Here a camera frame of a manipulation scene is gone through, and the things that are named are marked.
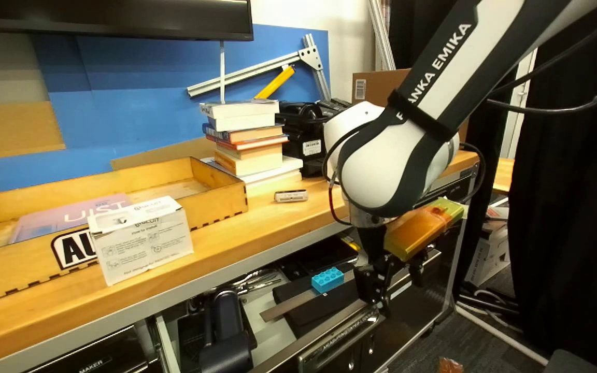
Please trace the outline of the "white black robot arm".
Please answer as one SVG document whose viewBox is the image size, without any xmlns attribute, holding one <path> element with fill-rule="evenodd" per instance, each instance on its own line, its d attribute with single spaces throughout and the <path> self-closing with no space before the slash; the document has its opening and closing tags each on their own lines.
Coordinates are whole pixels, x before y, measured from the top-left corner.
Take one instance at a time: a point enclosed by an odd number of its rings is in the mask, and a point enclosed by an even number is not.
<svg viewBox="0 0 597 373">
<path fill-rule="evenodd" d="M 327 179 L 367 255 L 355 269 L 364 302 L 388 305 L 385 225 L 447 168 L 465 118 L 530 51 L 595 9 L 597 0 L 457 0 L 385 106 L 355 104 L 325 125 Z"/>
</svg>

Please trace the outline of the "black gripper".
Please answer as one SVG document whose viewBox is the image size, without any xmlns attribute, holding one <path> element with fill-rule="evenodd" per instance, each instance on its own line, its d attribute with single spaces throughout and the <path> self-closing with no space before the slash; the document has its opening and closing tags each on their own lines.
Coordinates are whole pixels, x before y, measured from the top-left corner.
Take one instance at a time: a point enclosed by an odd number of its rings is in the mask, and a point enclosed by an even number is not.
<svg viewBox="0 0 597 373">
<path fill-rule="evenodd" d="M 360 264 L 355 268 L 358 298 L 385 312 L 389 286 L 389 255 L 384 250 L 385 228 L 358 228 Z"/>
</svg>

